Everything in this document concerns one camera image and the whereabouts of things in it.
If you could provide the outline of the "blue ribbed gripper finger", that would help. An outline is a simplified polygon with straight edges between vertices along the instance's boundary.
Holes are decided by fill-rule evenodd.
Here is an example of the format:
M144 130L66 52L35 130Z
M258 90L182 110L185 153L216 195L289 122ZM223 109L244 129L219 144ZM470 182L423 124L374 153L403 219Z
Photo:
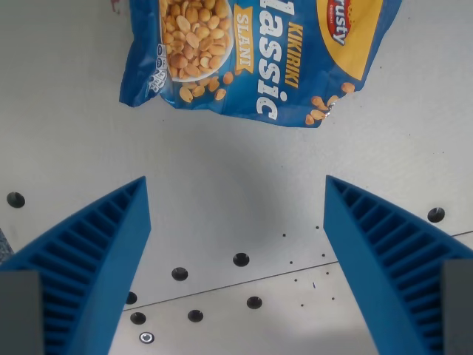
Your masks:
M472 250L425 220L328 175L323 229L380 354L444 354L441 269Z
M107 354L151 232L146 178L69 216L1 265L41 282L46 354Z

